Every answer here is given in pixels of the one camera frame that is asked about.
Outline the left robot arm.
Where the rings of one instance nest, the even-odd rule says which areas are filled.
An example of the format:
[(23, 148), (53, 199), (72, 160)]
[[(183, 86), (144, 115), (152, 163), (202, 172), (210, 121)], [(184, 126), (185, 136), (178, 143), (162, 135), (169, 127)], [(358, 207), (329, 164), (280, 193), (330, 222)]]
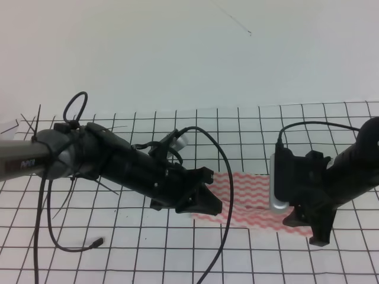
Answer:
[(110, 130), (87, 123), (77, 129), (58, 123), (31, 141), (1, 142), (1, 180), (36, 174), (48, 180), (77, 175), (102, 177), (150, 198), (150, 208), (177, 213), (218, 215), (222, 202), (209, 190), (214, 172), (206, 167), (186, 169), (175, 144), (181, 133), (173, 130), (161, 141), (131, 145)]

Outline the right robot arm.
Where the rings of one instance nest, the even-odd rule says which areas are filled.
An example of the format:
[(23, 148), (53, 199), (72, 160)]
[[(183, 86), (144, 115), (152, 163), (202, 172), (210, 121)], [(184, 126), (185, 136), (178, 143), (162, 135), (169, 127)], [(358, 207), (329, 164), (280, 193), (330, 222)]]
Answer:
[(275, 197), (293, 208), (282, 223), (310, 227), (310, 244), (323, 247), (337, 209), (378, 186), (378, 118), (366, 121), (356, 142), (333, 159), (319, 151), (298, 157), (284, 146), (276, 154)]

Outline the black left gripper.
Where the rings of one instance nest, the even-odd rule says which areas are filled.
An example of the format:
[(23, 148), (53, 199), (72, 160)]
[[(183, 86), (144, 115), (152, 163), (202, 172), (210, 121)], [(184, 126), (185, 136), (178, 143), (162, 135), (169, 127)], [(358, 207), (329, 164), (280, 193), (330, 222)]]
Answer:
[(114, 153), (101, 168), (101, 176), (150, 198), (150, 208), (175, 208), (177, 214), (218, 215), (223, 204), (207, 185), (209, 168), (185, 170), (170, 162), (157, 162), (145, 153)]

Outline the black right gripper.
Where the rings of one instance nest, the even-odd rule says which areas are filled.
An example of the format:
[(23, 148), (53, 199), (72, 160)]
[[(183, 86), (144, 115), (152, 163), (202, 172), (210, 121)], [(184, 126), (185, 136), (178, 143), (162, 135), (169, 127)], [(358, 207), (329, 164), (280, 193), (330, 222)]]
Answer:
[(288, 152), (288, 203), (293, 207), (282, 224), (287, 227), (311, 227), (309, 243), (326, 246), (341, 204), (337, 197), (341, 178), (341, 159), (310, 151), (305, 156)]

